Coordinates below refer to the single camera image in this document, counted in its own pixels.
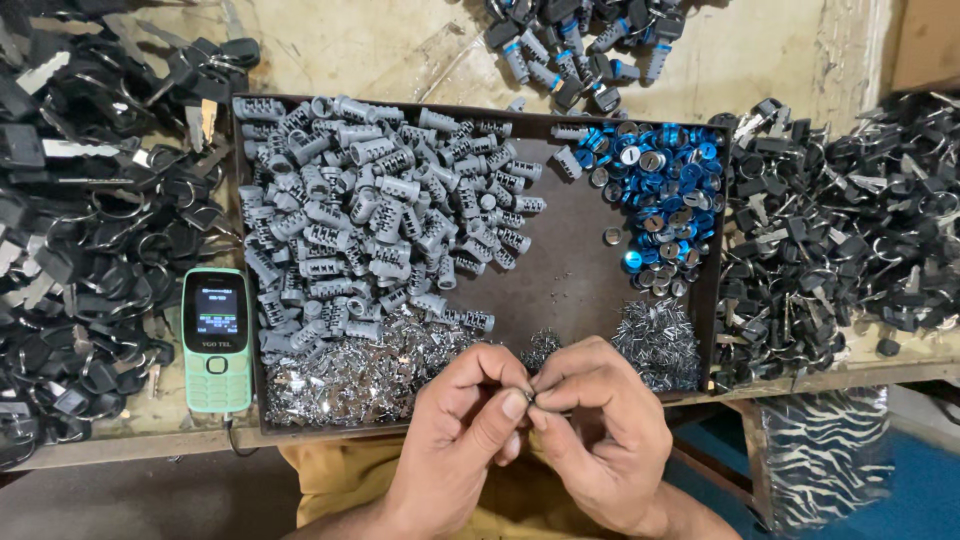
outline tray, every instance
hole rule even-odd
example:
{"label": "tray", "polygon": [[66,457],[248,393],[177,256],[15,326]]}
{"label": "tray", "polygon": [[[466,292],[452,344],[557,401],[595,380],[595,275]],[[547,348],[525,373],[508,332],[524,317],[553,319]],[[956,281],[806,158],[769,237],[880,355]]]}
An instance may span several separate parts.
{"label": "tray", "polygon": [[[238,97],[269,97],[280,100],[292,110],[313,96],[238,93]],[[407,119],[417,118],[422,105],[409,103],[385,103],[360,100],[373,105],[397,107],[404,111]],[[516,268],[509,272],[494,269],[488,265],[487,271],[479,278],[458,274],[457,287],[446,291],[444,296],[450,305],[457,309],[479,309],[496,316],[493,332],[486,337],[500,342],[519,356],[520,351],[529,347],[530,336],[544,328],[551,327],[565,343],[597,334],[605,338],[612,337],[620,322],[617,311],[624,301],[647,299],[630,287],[629,276],[623,272],[620,260],[629,249],[629,229],[626,214],[612,209],[600,196],[600,189],[592,186],[588,175],[579,180],[570,180],[550,156],[563,144],[550,135],[550,128],[556,124],[587,124],[599,126],[605,123],[617,123],[625,120],[596,118],[589,116],[559,116],[556,114],[534,114],[511,112],[507,110],[480,109],[453,105],[430,105],[428,108],[456,118],[463,119],[503,119],[512,120],[514,128],[510,137],[516,147],[517,159],[544,163],[540,180],[524,194],[543,197],[546,210],[536,216],[528,217],[520,233],[530,236],[533,244],[530,251],[516,258]],[[660,122],[644,122],[658,127]],[[681,124],[686,128],[706,127],[706,124]],[[712,129],[727,133],[718,126]],[[240,131],[240,121],[233,118],[233,143],[236,161],[237,185],[252,183],[252,169],[243,154],[244,138]],[[721,163],[726,167],[730,159],[729,148],[723,147]],[[723,192],[726,194],[726,181]],[[235,208],[239,209],[239,196],[231,193]],[[694,326],[694,333],[700,340],[698,352],[701,358],[701,378],[699,392],[672,391],[662,392],[658,396],[662,401],[678,400],[707,391],[709,368],[713,357],[713,343],[716,339],[714,328],[715,307],[717,304],[720,278],[720,251],[722,242],[723,219],[717,219],[714,225],[716,234],[709,240],[710,255],[700,264],[700,279],[692,283],[686,297],[686,304]],[[610,226],[620,227],[624,240],[616,246],[607,246],[603,242],[603,231]],[[256,280],[251,280],[254,295],[257,294]],[[259,330],[256,318],[253,320],[254,334]],[[397,426],[409,421],[383,422],[359,426],[299,427],[277,426],[266,421],[267,378],[264,366],[258,361],[259,343],[256,343],[253,358],[253,379],[256,399],[260,409],[260,430],[266,435],[292,434],[298,432],[337,432],[343,436],[377,435],[384,432],[396,432]]]}

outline hand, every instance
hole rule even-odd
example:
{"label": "hand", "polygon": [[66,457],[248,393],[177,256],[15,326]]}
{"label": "hand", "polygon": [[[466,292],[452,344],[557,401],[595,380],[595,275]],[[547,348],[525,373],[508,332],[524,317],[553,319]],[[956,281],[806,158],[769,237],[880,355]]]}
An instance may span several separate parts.
{"label": "hand", "polygon": [[402,529],[397,537],[434,537],[464,526],[491,460],[506,465],[519,455],[524,392],[533,395],[528,377],[506,348],[477,344],[424,386],[383,500]]}
{"label": "hand", "polygon": [[[634,368],[593,336],[551,355],[531,383],[537,399],[528,414],[577,505],[606,528],[664,536],[658,492],[673,437]],[[560,413],[571,409],[567,421]]]}

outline mobile phone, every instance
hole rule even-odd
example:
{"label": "mobile phone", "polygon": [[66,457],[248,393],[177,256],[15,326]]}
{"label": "mobile phone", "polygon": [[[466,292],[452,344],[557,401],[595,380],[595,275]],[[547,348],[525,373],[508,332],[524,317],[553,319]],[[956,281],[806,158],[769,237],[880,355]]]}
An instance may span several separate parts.
{"label": "mobile phone", "polygon": [[197,412],[250,406],[251,302],[246,275],[194,268],[183,278],[180,316],[186,404]]}

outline zebra patterned bag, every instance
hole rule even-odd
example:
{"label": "zebra patterned bag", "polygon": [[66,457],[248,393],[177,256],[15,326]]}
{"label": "zebra patterned bag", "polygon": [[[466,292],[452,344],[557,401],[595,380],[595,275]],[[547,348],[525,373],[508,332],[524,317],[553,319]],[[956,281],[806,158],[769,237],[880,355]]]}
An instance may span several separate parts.
{"label": "zebra patterned bag", "polygon": [[893,456],[886,386],[757,400],[781,534],[822,528],[889,497]]}

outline yellow clothing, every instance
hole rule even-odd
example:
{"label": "yellow clothing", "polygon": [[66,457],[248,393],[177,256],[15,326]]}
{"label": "yellow clothing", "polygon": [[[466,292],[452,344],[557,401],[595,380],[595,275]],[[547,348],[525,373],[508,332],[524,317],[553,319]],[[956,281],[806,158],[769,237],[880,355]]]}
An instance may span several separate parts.
{"label": "yellow clothing", "polygon": [[[453,538],[625,538],[577,507],[532,442],[507,467],[491,465],[480,503]],[[297,527],[385,494],[402,447],[402,435],[280,447],[300,475]]]}

